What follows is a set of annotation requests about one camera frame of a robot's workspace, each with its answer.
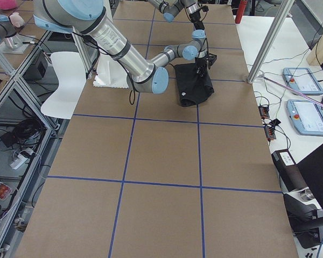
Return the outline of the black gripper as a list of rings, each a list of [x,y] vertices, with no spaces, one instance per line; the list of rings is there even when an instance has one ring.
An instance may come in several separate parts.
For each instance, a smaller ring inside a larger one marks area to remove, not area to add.
[[[200,15],[199,10],[190,14],[190,20],[193,23],[196,30],[204,30],[205,29],[203,22],[201,20],[201,15]]]
[[[208,65],[208,57],[196,58],[195,66],[197,71],[206,71]]]

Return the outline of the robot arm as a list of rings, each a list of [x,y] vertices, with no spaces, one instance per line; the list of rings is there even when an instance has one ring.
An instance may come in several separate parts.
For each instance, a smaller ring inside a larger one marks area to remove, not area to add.
[[[185,10],[189,20],[194,25],[196,30],[205,29],[200,15],[200,10],[202,7],[198,5],[197,1],[175,1],[171,4],[162,0],[147,0],[147,2],[153,5],[169,23],[174,21],[175,17],[182,10]]]
[[[196,60],[195,72],[204,76],[207,72],[207,40],[197,1],[176,1],[169,5],[165,1],[150,2],[164,19],[172,22],[182,10],[188,14],[195,27],[192,40],[187,44],[170,45],[151,60],[143,56],[130,41],[115,27],[107,16],[103,1],[34,1],[34,22],[48,31],[59,33],[79,32],[87,35],[127,71],[127,83],[137,92],[163,93],[168,86],[168,72],[165,66],[176,58]]]

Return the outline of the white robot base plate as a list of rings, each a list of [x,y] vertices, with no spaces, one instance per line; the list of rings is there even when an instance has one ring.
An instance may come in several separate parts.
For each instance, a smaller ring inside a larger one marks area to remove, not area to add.
[[[110,56],[100,54],[96,68],[94,87],[128,89],[127,74],[121,65]]]

